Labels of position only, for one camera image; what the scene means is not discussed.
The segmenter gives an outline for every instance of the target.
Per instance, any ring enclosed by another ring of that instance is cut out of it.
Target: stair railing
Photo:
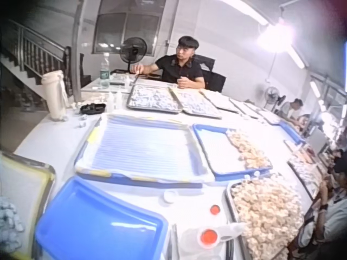
[[[62,70],[66,92],[69,96],[73,94],[68,47],[12,20],[8,20],[4,27],[2,45],[14,57],[21,71],[28,68],[42,77],[45,73]]]

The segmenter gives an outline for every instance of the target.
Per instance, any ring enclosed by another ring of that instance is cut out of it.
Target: staircase
[[[41,78],[45,73],[62,70],[68,96],[72,95],[70,47],[63,47],[45,36],[15,21],[2,26],[2,53],[0,62],[32,93],[22,91],[22,99],[28,95],[45,99]]]

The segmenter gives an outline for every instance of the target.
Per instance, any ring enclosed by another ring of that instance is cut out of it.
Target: blue tray
[[[88,138],[75,160],[75,169],[85,179],[109,183],[201,188],[208,172],[193,137],[187,126],[176,122],[109,116],[91,167],[79,164],[87,147],[93,145]]]
[[[230,142],[229,138],[226,135],[227,131],[235,131],[234,129],[223,128],[223,127],[215,127],[208,125],[193,125],[193,130],[199,140],[200,145],[204,151],[207,162],[212,173],[215,176],[216,181],[225,181],[225,180],[238,180],[243,179],[245,175],[250,175],[251,177],[254,175],[254,172],[259,171],[260,174],[268,173],[272,167],[260,168],[260,169],[246,169],[246,170],[235,170],[229,172],[221,172],[216,170],[216,164],[213,165],[212,158],[225,157],[225,162],[227,162],[228,167],[234,167],[234,164],[240,163],[238,158],[233,158],[233,154],[235,156],[239,156],[237,149]],[[214,142],[214,147],[207,146],[206,141]],[[230,151],[230,153],[221,152],[223,148]]]
[[[306,143],[305,140],[298,134],[298,132],[288,123],[281,121],[279,126],[293,139],[296,145]]]
[[[35,230],[55,260],[159,260],[167,221],[72,177]]]

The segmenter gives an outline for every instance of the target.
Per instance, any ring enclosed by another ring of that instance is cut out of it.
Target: ceiling
[[[280,16],[279,5],[289,0],[247,0],[272,22]],[[309,70],[328,75],[344,86],[344,43],[347,41],[346,0],[300,0],[284,9],[283,18],[295,30],[294,47]]]

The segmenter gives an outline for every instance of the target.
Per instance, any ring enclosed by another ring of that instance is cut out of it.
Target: white jar
[[[41,80],[42,87],[46,94],[49,114],[53,121],[60,121],[66,116],[68,99],[63,78],[63,72],[57,70],[44,74]]]

